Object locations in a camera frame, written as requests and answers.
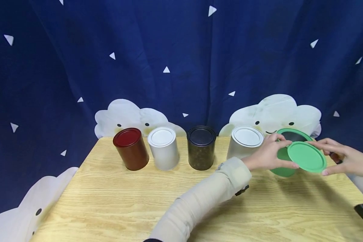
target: white lid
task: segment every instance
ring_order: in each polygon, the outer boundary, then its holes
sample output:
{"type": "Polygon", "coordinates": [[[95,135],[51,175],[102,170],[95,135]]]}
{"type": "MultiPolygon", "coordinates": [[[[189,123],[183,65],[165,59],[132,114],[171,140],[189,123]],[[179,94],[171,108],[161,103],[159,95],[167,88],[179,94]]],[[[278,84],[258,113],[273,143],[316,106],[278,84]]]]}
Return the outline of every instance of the white lid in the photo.
{"type": "Polygon", "coordinates": [[[154,147],[165,147],[176,139],[176,132],[168,127],[158,127],[148,135],[148,143],[154,147]]]}
{"type": "Polygon", "coordinates": [[[250,126],[238,126],[231,133],[232,138],[238,144],[246,147],[258,147],[264,140],[263,134],[250,126]]]}

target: tin can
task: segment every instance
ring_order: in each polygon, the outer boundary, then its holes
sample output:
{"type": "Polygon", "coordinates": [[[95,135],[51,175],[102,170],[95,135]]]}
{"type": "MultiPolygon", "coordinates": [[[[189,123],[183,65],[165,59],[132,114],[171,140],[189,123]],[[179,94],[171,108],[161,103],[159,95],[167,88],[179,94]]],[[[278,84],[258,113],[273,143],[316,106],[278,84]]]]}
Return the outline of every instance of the tin can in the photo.
{"type": "Polygon", "coordinates": [[[207,126],[195,126],[187,133],[188,163],[199,171],[208,170],[214,163],[216,134],[207,126]]]}
{"type": "Polygon", "coordinates": [[[263,134],[250,126],[238,126],[232,130],[227,159],[252,155],[264,140],[263,134]]]}
{"type": "MultiPolygon", "coordinates": [[[[291,140],[293,142],[312,141],[312,138],[309,135],[307,135],[306,133],[301,132],[296,129],[292,129],[292,128],[283,128],[283,129],[278,130],[277,133],[283,135],[286,140],[291,140]]],[[[284,148],[281,148],[278,150],[277,158],[279,158],[281,160],[292,161],[291,158],[289,157],[287,147],[284,147],[284,148]]],[[[295,169],[285,168],[285,167],[275,168],[270,171],[278,176],[283,176],[283,177],[289,177],[289,176],[294,175],[294,173],[296,173],[295,169]]]]}
{"type": "Polygon", "coordinates": [[[155,166],[159,170],[172,170],[179,163],[176,132],[169,127],[158,127],[148,135],[155,166]]]}
{"type": "Polygon", "coordinates": [[[149,161],[149,155],[144,144],[141,131],[137,128],[126,128],[113,138],[126,168],[132,171],[143,169],[149,161]]]}

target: red lid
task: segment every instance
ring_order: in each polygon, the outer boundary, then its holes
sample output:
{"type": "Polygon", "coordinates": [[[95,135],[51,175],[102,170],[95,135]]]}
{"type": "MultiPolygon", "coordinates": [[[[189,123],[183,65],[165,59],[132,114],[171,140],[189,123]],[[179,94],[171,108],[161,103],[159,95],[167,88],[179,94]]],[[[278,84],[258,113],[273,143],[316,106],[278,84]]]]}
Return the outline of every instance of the red lid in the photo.
{"type": "Polygon", "coordinates": [[[113,138],[113,144],[118,148],[134,145],[141,138],[141,131],[137,128],[126,128],[118,132],[113,138]]]}

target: wrist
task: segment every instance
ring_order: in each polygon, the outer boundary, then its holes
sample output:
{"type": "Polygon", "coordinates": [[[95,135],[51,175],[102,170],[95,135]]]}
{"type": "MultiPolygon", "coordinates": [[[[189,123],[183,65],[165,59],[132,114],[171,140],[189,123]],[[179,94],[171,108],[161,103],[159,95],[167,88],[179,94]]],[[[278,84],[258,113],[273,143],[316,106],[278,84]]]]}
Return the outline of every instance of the wrist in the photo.
{"type": "Polygon", "coordinates": [[[249,171],[258,169],[258,161],[250,156],[241,159],[249,171]]]}

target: white cloud decoration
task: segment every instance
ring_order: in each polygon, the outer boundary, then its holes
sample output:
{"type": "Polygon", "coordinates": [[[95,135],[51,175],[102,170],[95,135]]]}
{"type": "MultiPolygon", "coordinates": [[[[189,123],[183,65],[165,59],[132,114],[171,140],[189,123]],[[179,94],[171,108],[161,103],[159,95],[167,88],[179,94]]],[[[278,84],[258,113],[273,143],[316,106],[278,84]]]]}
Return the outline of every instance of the white cloud decoration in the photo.
{"type": "Polygon", "coordinates": [[[281,128],[295,128],[312,137],[321,133],[321,112],[310,105],[297,105],[293,97],[274,94],[256,105],[236,110],[219,136],[230,136],[233,128],[248,125],[260,130],[263,135],[274,133],[281,128]]]}
{"type": "Polygon", "coordinates": [[[0,242],[28,242],[77,170],[77,167],[71,167],[58,177],[42,177],[18,207],[2,212],[0,242]]]}
{"type": "Polygon", "coordinates": [[[95,113],[97,125],[94,128],[95,135],[101,137],[113,137],[125,128],[138,128],[143,136],[157,127],[169,127],[175,130],[177,136],[186,136],[186,132],[180,126],[168,121],[167,117],[155,109],[140,109],[133,102],[126,99],[112,101],[108,110],[99,110],[95,113]]]}

